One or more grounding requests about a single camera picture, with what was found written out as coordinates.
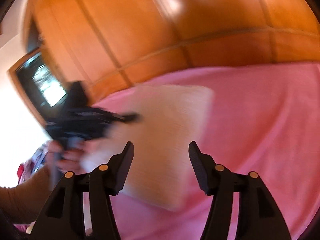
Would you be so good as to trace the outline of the person's left hand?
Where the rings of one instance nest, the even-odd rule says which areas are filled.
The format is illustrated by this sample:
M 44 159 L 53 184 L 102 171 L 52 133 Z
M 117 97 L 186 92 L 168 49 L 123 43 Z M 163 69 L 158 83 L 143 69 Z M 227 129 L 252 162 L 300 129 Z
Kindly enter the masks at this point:
M 75 174 L 82 174 L 81 161 L 86 153 L 85 148 L 85 143 L 79 142 L 75 148 L 64 150 L 58 141 L 48 141 L 46 166 L 49 173 L 58 168 L 62 173 L 72 171 Z

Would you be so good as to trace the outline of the brown sleeved left forearm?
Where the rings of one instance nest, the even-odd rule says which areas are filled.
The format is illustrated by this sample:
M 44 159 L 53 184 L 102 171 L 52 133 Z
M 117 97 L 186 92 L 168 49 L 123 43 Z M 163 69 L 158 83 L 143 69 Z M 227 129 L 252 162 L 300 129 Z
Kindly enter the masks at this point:
M 30 224 L 51 192 L 49 168 L 44 166 L 20 185 L 1 188 L 1 210 L 14 224 Z

